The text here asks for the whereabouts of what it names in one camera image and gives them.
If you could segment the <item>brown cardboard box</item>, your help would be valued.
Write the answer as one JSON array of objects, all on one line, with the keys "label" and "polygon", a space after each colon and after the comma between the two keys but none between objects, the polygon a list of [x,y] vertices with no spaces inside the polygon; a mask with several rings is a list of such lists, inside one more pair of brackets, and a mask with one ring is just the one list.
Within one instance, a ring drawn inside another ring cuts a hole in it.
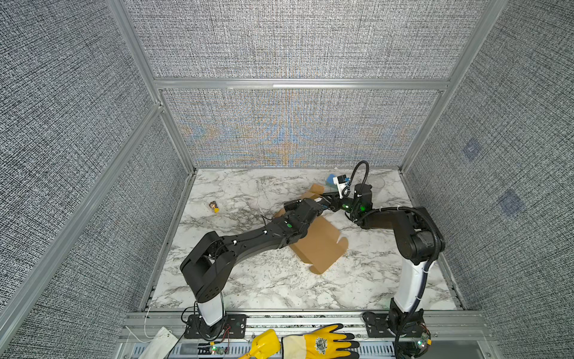
[{"label": "brown cardboard box", "polygon": [[[326,194],[325,190],[323,185],[312,184],[301,199],[317,199]],[[321,215],[310,225],[305,237],[289,246],[314,275],[322,275],[348,250],[348,239],[341,237],[341,232]]]}]

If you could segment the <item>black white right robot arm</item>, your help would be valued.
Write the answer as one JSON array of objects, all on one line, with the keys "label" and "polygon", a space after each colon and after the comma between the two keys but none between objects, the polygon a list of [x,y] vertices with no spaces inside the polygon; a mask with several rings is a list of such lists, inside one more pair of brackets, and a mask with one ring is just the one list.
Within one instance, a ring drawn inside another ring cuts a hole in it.
[{"label": "black white right robot arm", "polygon": [[372,187],[358,184],[354,197],[338,192],[321,196],[327,208],[342,210],[348,219],[363,228],[390,229],[394,233],[397,249],[402,256],[399,288],[390,302],[387,316],[377,319],[365,313],[363,318],[370,337],[394,334],[402,337],[423,332],[423,309],[419,308],[428,282],[428,275],[445,245],[436,224],[424,207],[372,206]]}]

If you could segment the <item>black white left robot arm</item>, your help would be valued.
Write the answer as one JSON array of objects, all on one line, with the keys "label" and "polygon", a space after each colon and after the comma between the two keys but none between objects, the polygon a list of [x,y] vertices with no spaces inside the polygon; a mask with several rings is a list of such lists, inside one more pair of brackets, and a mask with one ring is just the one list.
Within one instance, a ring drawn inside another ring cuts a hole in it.
[{"label": "black white left robot arm", "polygon": [[205,234],[182,261],[180,272],[194,294],[199,315],[209,328],[224,320],[222,291],[234,266],[265,251],[278,250],[303,239],[311,224],[328,209],[323,199],[285,203],[285,213],[255,230],[235,236]]}]

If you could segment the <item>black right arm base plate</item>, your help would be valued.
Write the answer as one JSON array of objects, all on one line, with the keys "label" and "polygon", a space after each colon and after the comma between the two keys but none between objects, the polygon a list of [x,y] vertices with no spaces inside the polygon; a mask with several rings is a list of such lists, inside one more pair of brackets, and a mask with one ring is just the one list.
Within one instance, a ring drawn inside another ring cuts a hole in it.
[{"label": "black right arm base plate", "polygon": [[421,337],[430,334],[424,320],[424,311],[415,312],[407,318],[408,312],[390,311],[385,313],[364,312],[362,319],[365,323],[369,338],[394,338],[397,330],[404,325],[401,337]]}]

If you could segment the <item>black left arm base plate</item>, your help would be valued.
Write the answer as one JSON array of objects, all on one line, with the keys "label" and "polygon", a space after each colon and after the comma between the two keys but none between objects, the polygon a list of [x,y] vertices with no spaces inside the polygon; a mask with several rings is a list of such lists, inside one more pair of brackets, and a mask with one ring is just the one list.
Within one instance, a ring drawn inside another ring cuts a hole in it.
[{"label": "black left arm base plate", "polygon": [[224,335],[230,339],[244,339],[247,328],[247,316],[244,314],[226,314],[213,326],[205,323],[200,315],[190,315],[186,322],[185,339],[219,340]]}]

